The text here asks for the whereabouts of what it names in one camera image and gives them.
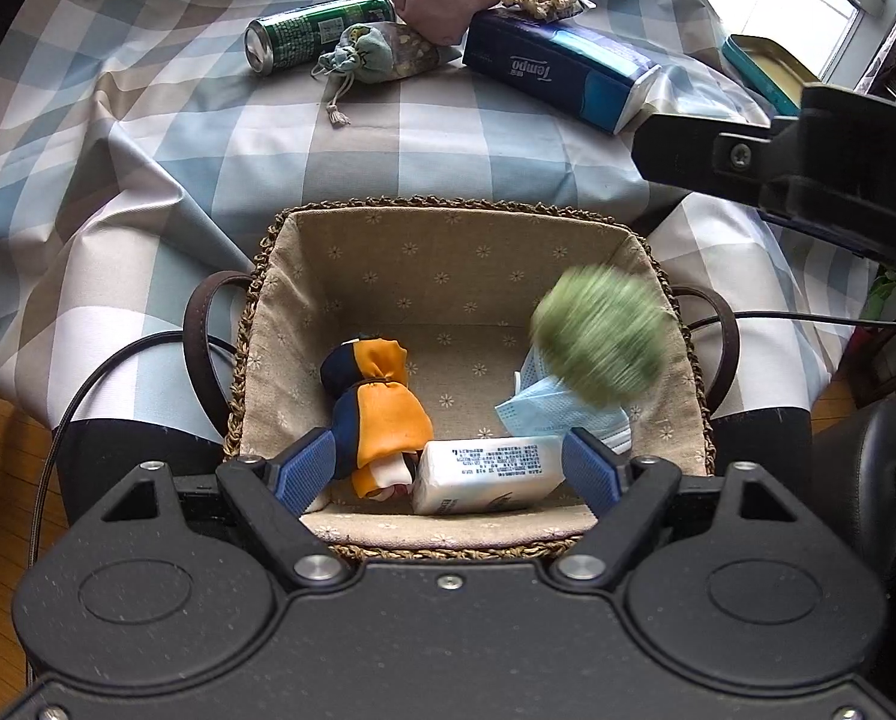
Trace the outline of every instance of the teal tin lid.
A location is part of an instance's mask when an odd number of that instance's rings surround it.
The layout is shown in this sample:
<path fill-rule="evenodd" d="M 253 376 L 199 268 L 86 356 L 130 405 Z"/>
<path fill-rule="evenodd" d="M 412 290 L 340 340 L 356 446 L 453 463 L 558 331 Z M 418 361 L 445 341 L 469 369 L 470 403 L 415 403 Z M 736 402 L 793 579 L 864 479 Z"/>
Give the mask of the teal tin lid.
<path fill-rule="evenodd" d="M 797 116 L 801 90 L 806 84 L 819 83 L 819 78 L 785 47 L 768 38 L 729 35 L 721 51 L 780 116 Z"/>

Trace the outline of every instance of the plaid tablecloth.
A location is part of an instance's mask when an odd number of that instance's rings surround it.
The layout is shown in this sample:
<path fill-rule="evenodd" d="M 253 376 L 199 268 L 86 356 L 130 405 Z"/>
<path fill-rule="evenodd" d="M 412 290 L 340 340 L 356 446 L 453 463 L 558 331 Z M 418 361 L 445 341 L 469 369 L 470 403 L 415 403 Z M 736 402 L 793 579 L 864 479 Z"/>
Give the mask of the plaid tablecloth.
<path fill-rule="evenodd" d="M 356 87 L 344 100 L 354 124 L 334 130 L 307 68 L 258 79 L 242 51 L 248 20 L 313 1 L 326 0 L 26 1 L 0 47 L 0 394 L 56 424 L 101 360 L 179 326 L 202 277 L 249 269 L 283 207 L 439 194 L 630 221 L 683 194 L 648 185 L 631 162 L 631 133 L 649 110 L 768 121 L 730 79 L 706 0 L 593 0 L 584 25 L 663 65 L 621 136 L 460 62 Z M 672 280 L 713 285 L 739 309 L 857 313 L 871 274 L 867 262 L 710 197 L 682 202 L 652 242 Z M 211 332 L 230 337 L 238 308 L 233 296 L 218 305 Z M 845 336 L 748 322 L 720 413 L 809 405 Z M 709 371 L 717 345 L 715 331 L 699 335 Z M 126 362 L 78 416 L 216 439 L 177 347 Z"/>

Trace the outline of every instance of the white tissue package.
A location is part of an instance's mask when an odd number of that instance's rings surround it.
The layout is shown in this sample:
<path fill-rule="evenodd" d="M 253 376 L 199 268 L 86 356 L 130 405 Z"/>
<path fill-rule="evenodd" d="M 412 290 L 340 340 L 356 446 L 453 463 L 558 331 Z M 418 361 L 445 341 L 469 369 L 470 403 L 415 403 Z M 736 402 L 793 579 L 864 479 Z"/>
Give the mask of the white tissue package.
<path fill-rule="evenodd" d="M 427 442 L 411 502 L 414 514 L 524 509 L 563 481 L 559 436 Z"/>

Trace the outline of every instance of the woven basket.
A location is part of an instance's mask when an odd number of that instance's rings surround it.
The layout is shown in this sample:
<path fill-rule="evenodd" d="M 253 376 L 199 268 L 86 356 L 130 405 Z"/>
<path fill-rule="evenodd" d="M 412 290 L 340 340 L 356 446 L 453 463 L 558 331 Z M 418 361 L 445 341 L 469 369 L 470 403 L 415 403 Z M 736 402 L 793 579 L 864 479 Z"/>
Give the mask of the woven basket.
<path fill-rule="evenodd" d="M 646 242 L 587 211 L 437 197 L 321 203 L 279 213 L 254 257 L 238 330 L 224 451 L 273 457 L 331 403 L 317 367 L 359 334 L 408 351 L 409 386 L 437 439 L 503 436 L 494 405 L 512 393 L 538 299 L 569 266 L 603 263 L 645 279 L 667 314 L 666 366 L 628 407 L 636 454 L 711 473 L 701 370 L 665 274 Z M 414 517 L 406 502 L 358 501 L 334 483 L 302 517 L 344 557 L 548 557 L 594 523 L 571 490 L 528 512 Z"/>

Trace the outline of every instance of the basket handle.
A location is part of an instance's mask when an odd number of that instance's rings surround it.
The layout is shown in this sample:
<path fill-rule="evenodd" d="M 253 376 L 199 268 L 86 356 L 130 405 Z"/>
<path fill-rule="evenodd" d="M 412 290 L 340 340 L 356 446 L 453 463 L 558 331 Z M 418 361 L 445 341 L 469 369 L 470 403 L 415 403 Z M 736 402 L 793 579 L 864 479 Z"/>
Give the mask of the basket handle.
<path fill-rule="evenodd" d="M 721 325 L 721 359 L 718 361 L 715 378 L 712 379 L 711 386 L 704 395 L 708 409 L 711 413 L 715 413 L 723 404 L 725 397 L 728 396 L 728 391 L 738 373 L 738 360 L 742 351 L 742 336 L 738 329 L 738 319 L 731 306 L 728 305 L 728 301 L 707 287 L 672 284 L 672 295 L 675 298 L 686 295 L 691 298 L 701 298 L 718 315 L 718 324 Z"/>
<path fill-rule="evenodd" d="M 239 271 L 219 271 L 202 281 L 185 307 L 185 319 L 181 325 L 181 343 L 185 352 L 187 376 L 194 387 L 194 394 L 208 415 L 214 429 L 225 437 L 228 433 L 230 407 L 221 383 L 214 372 L 211 351 L 208 346 L 208 312 L 214 295 L 225 285 L 237 285 L 247 290 L 251 276 Z"/>

